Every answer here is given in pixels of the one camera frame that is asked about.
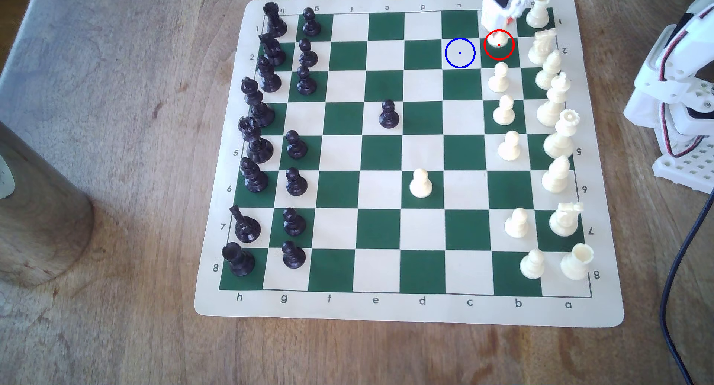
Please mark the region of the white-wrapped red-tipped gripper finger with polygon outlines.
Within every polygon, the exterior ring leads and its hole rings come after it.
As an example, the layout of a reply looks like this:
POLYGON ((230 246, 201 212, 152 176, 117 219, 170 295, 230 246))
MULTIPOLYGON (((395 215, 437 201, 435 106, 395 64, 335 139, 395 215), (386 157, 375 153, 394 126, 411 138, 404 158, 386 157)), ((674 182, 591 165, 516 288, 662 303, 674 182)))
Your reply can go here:
POLYGON ((504 29, 511 18, 511 0, 483 0, 480 24, 488 31, 504 29))
POLYGON ((534 5, 533 0, 511 0, 508 8, 508 23, 512 24, 523 12, 534 5))

